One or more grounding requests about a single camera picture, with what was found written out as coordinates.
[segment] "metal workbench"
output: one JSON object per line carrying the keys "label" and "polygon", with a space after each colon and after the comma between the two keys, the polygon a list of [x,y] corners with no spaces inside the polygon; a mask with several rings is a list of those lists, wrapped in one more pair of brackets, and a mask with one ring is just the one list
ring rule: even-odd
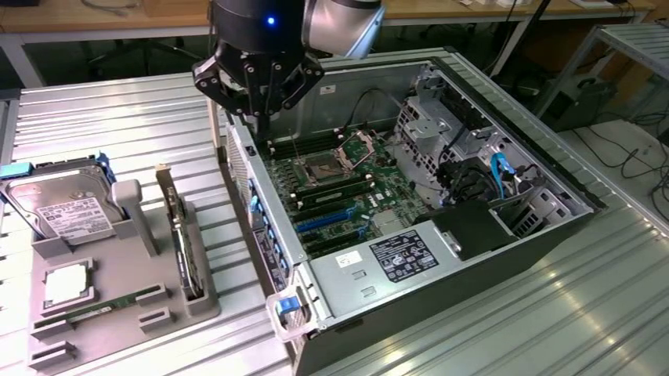
{"label": "metal workbench", "polygon": [[[534,266],[321,374],[667,374],[667,227],[639,207],[530,113],[442,50],[445,61],[609,205]],[[205,98],[187,74],[27,90],[8,109],[12,159],[47,161],[104,150],[120,179],[140,180],[159,204],[153,165],[173,165],[198,207],[223,313],[68,374],[291,373],[263,312],[258,278],[241,242],[219,172]],[[30,231],[6,209],[0,238],[0,374],[30,373],[26,354]]]}
{"label": "metal workbench", "polygon": [[[557,76],[552,88],[541,95],[534,111],[538,117],[546,112],[561,91],[562,84],[574,75],[597,42],[604,42],[669,81],[669,27],[657,23],[595,26]],[[593,75],[600,73],[608,61],[607,58],[600,59],[600,63],[590,69]]]}

